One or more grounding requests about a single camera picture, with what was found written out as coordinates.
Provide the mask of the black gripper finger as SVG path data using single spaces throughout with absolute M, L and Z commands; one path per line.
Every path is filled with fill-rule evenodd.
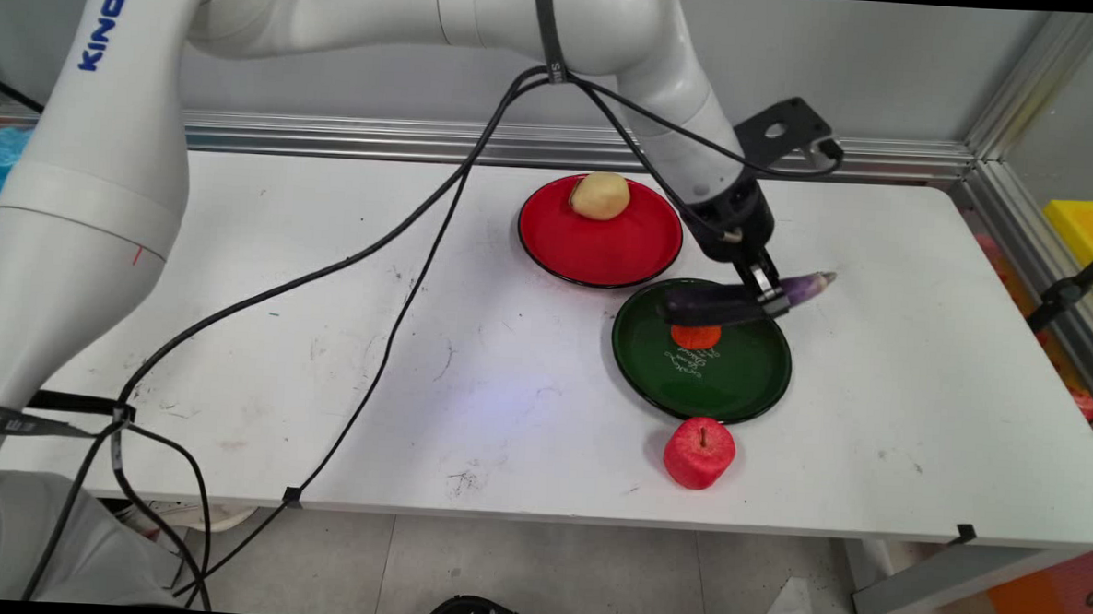
M 791 304 L 787 292 L 781 287 L 779 271 L 773 265 L 767 249 L 759 250 L 759 305 L 766 316 L 781 317 L 790 311 Z
M 738 262 L 738 274 L 741 283 L 747 286 L 750 294 L 757 303 L 763 304 L 767 299 L 767 270 L 759 260 L 742 260 Z

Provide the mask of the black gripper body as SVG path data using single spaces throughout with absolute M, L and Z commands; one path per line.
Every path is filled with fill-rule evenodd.
M 775 219 L 759 179 L 738 178 L 697 204 L 683 206 L 682 221 L 712 261 L 733 265 L 766 265 Z

